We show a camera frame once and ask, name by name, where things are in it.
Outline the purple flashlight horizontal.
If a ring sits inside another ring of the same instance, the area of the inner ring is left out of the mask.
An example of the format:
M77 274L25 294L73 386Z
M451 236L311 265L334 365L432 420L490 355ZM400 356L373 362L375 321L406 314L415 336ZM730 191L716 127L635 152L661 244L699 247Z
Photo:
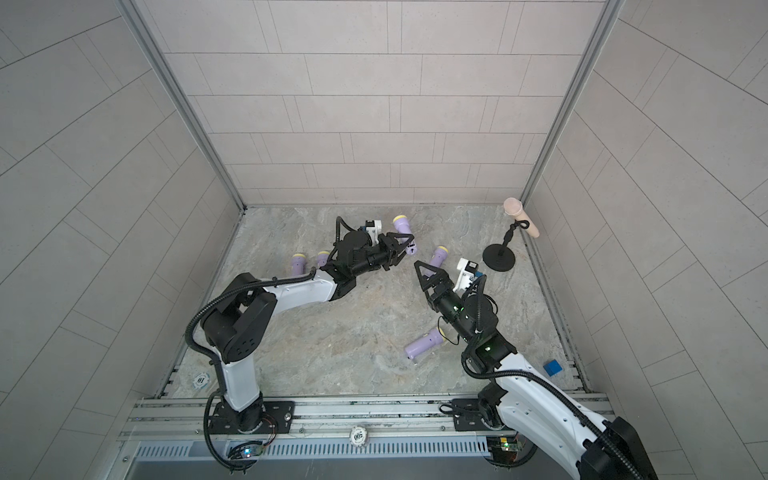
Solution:
M322 268L325 266L329 260L330 252L329 251L320 251L317 254L317 267Z

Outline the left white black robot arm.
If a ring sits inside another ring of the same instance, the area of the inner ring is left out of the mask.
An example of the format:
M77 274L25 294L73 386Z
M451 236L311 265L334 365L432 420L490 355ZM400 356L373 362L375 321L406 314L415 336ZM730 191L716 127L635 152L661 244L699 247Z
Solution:
M387 233L375 222L354 229L337 217L333 249L310 272L300 267L289 278L260 280L242 273L192 317L185 342L213 365L222 396L219 411L232 428L252 433L266 420L253 354L271 318L304 305L338 300L355 288L358 276L387 271L415 254L407 217L395 217L393 226L395 230Z

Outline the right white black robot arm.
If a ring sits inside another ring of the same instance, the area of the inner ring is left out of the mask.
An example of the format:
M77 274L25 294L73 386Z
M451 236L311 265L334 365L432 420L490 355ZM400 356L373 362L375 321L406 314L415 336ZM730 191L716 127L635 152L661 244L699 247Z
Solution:
M502 335L484 276L460 291L445 270L423 261L414 267L430 308L466 343L464 372L488 383L478 396L488 426L522 434L574 479L656 478L630 423L608 420L574 400Z

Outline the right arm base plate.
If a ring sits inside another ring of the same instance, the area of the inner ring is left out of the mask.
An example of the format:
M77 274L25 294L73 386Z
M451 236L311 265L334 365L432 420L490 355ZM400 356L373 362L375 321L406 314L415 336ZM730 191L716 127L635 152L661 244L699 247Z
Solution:
M440 405L442 414L451 416L454 428L460 432L506 430L495 406L477 398L455 398Z

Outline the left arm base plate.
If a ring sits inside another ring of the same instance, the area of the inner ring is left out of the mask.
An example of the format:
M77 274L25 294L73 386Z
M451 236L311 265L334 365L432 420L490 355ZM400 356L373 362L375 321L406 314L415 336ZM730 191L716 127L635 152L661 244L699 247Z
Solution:
M287 434L294 410L293 401L265 401L237 412L222 400L209 414L208 430L214 435Z

